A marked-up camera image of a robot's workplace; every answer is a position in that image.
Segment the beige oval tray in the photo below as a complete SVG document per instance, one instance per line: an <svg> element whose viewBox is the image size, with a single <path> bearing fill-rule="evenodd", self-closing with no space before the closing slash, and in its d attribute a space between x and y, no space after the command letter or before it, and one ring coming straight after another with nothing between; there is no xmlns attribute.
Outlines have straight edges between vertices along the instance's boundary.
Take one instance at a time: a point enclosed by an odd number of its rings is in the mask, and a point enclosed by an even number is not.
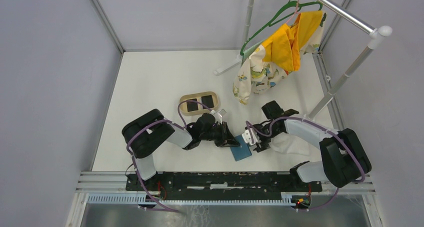
<svg viewBox="0 0 424 227"><path fill-rule="evenodd" d="M214 102L214 108L210 109L207 106L203 105L201 102L201 97L206 95L212 95L213 102ZM187 112L187 100L196 99L198 103L198 110L193 112ZM204 113L208 113L211 110L218 110L218 107L220 106L220 101L218 98L218 95L213 91L205 91L205 92L199 92L199 93L192 93L192 94L186 94L183 95L179 99L179 104L177 107L177 111L179 114L184 116L195 116L195 115L202 115Z"/></svg>

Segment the blue card holder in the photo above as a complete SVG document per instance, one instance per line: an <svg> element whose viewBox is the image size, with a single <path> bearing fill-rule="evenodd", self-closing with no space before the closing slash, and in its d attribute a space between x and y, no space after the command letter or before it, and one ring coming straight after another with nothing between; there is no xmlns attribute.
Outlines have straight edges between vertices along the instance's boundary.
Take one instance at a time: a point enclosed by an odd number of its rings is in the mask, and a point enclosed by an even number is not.
<svg viewBox="0 0 424 227"><path fill-rule="evenodd" d="M239 143L239 146L231 146L230 151L233 155L233 158L236 162L241 161L243 159L246 159L248 157L252 156L252 152L248 146L248 144L245 142L242 135L237 135L235 137L235 140Z"/></svg>

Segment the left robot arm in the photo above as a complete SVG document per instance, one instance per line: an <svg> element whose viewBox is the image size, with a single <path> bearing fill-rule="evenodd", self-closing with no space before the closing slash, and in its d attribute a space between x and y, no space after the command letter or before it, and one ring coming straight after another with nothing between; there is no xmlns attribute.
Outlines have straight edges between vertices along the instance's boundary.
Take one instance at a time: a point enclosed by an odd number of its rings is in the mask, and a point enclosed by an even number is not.
<svg viewBox="0 0 424 227"><path fill-rule="evenodd" d="M131 154L139 186L145 191L156 187L157 170L153 153L164 142L185 151L198 147L202 141L213 142L219 148L240 147L240 142L230 132L227 123L217 119L218 115L218 112L212 110L182 127L166 119L158 109L153 109L125 125L121 134L126 150Z"/></svg>

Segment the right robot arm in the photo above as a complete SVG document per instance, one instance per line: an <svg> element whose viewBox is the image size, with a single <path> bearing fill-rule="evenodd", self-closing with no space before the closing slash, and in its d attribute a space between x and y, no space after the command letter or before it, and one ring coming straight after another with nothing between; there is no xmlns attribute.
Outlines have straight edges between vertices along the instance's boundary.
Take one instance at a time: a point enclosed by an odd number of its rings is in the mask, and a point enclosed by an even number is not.
<svg viewBox="0 0 424 227"><path fill-rule="evenodd" d="M242 137L256 152L269 149L273 140L284 134L295 136L316 147L320 161L305 161L292 167L289 186L302 191L311 182L330 182L337 188L361 183L372 170L371 162L355 131L332 129L306 119L297 110L283 110L276 101L261 108L264 123L246 123Z"/></svg>

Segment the white cloth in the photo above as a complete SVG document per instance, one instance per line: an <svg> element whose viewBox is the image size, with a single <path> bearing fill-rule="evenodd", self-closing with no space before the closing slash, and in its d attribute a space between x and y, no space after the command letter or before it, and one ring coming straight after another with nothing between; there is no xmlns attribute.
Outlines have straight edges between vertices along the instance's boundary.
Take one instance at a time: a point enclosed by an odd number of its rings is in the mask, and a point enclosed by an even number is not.
<svg viewBox="0 0 424 227"><path fill-rule="evenodd" d="M311 155L310 146L305 140L288 133L281 133L272 138L269 146L272 150L284 155Z"/></svg>

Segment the dinosaur print yellow garment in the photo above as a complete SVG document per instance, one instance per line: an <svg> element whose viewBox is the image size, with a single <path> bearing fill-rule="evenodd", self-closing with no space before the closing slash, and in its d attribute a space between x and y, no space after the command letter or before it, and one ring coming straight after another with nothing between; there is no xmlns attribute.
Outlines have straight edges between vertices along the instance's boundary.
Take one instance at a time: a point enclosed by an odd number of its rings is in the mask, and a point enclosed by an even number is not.
<svg viewBox="0 0 424 227"><path fill-rule="evenodd" d="M316 10L281 25L241 64L232 85L234 97L246 105L251 94L262 94L300 70L303 55L319 50L326 20L327 13Z"/></svg>

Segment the green clothes hanger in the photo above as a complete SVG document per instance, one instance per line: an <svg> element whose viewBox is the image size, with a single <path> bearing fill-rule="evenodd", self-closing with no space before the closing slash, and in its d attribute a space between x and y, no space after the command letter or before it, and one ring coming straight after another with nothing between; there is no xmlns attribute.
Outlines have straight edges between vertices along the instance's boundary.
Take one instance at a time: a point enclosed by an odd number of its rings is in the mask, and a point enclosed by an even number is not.
<svg viewBox="0 0 424 227"><path fill-rule="evenodd" d="M308 6L312 6L312 5L318 5L319 8L318 10L322 10L323 8L323 4L320 1L310 1L310 2L304 2L304 3L299 3L298 0L291 0L289 2L287 2L285 5L283 5L276 13L275 15L266 23L264 24L259 30L257 30L252 36L250 36L242 45L239 55L241 57L244 57L246 54L246 46L248 45L248 43L254 39L259 33L261 33L264 29L268 28L268 27L272 27L273 25L276 25L278 23L280 23L281 21L292 17L295 14L295 11L293 10L292 13L279 18L279 16L286 11L287 9L290 8L296 8L296 10L299 12L303 7L308 7Z"/></svg>

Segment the metal clothes rack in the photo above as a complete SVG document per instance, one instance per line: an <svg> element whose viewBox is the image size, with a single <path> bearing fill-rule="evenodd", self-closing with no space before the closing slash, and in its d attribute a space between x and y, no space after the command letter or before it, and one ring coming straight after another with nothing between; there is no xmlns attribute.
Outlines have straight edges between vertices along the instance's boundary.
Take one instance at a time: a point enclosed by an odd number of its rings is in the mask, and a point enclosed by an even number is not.
<svg viewBox="0 0 424 227"><path fill-rule="evenodd" d="M336 14L336 17L332 20L328 30L323 36L322 42L320 44L320 48L318 50L317 60L318 65L325 69L324 61L322 57L323 50L326 49L331 37L333 36L336 28L339 26L341 19L348 21L355 27L362 30L364 33L368 34L370 37L370 41L367 44L366 48L361 52L361 54L355 59L355 61L349 66L349 68L344 72L344 74L337 80L334 85L330 85L327 93L324 97L319 101L319 103L313 108L313 110L308 114L309 119L314 119L321 111L326 107L334 98L336 93L340 90L340 88L346 83L346 81L350 78L350 76L361 66L361 64L369 57L369 55L382 43L382 41L389 37L393 29L388 25L383 25L379 28L376 28L361 18L357 17L353 13L349 12L346 8L350 5L352 0L343 0L342 4L337 4L332 0L316 0L319 4L327 7L329 10ZM271 27L274 24L274 20L280 15L280 12L277 12L275 16L266 24L261 27L251 38L248 38L249 29L251 25L252 11L254 6L254 0L248 0L245 27L243 29L243 40L245 41L242 45L242 50L244 50L245 46L259 34L266 27ZM232 62L223 65L220 68L217 68L213 71L213 74L216 76L220 76L223 73L229 71L230 69L241 65L243 62L243 51L240 50L240 53L236 55L236 58L232 60Z"/></svg>

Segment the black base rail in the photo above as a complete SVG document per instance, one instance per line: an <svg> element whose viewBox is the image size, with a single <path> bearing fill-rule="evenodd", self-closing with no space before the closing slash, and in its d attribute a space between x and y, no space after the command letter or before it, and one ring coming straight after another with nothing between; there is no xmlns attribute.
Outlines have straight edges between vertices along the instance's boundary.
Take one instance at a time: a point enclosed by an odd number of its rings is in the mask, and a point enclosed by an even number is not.
<svg viewBox="0 0 424 227"><path fill-rule="evenodd" d="M141 183L126 177L126 191L142 191L166 201L281 200L283 193L321 192L319 181L304 183L287 171L266 172L159 172Z"/></svg>

